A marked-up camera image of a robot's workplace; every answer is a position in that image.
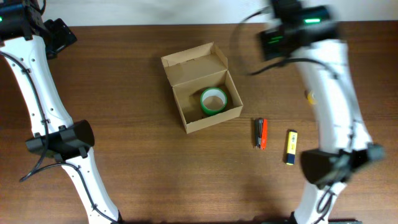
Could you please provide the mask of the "black and orange stapler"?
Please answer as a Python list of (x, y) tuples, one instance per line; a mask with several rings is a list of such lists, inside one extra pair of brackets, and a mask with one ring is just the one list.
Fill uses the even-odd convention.
[(267, 146), (268, 122), (266, 119), (254, 120), (254, 142), (255, 147), (264, 150)]

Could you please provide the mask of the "yellow highlighter marker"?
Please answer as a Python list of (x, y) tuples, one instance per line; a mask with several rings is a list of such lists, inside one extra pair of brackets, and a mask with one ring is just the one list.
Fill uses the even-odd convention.
[(287, 137), (287, 149), (286, 149), (285, 163), (290, 166), (295, 164), (297, 138), (298, 138), (298, 133), (295, 130), (289, 131), (288, 137)]

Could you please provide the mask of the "small yellow tape roll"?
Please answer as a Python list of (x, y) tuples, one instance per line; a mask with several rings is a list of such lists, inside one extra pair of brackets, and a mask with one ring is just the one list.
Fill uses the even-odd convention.
[(315, 99), (315, 95), (313, 91), (308, 91), (307, 92), (307, 100), (311, 105), (315, 105), (317, 103)]

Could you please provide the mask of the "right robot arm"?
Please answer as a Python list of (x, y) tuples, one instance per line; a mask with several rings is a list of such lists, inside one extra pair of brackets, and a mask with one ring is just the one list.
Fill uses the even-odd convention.
[(303, 151), (303, 197), (289, 223), (327, 223), (340, 193), (359, 170), (384, 158), (366, 129), (348, 62), (348, 44), (327, 6), (271, 1), (279, 24), (259, 35), (266, 60), (295, 63), (318, 123), (318, 147)]

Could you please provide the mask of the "brown cardboard box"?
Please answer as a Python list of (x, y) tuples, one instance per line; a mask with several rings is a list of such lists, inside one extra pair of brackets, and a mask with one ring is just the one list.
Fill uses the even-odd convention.
[[(228, 69), (228, 59), (213, 42), (161, 58), (172, 87), (186, 133), (237, 118), (243, 110), (242, 99)], [(200, 105), (207, 88), (220, 88), (226, 93), (226, 108), (213, 116)]]

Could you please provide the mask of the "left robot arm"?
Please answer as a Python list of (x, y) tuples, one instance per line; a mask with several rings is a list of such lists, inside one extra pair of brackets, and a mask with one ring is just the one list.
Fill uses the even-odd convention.
[(29, 112), (33, 137), (25, 144), (39, 156), (20, 181), (61, 167), (71, 178), (89, 223), (122, 223), (96, 167), (95, 138), (86, 120), (74, 122), (66, 111), (48, 61), (77, 41), (62, 19), (43, 21), (46, 3), (1, 1), (1, 56), (9, 64)]

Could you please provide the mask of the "green tape roll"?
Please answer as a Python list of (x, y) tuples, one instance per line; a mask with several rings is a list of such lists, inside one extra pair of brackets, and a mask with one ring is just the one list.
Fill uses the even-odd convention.
[(221, 113), (227, 103), (228, 97), (220, 88), (207, 88), (200, 97), (201, 109), (208, 116)]

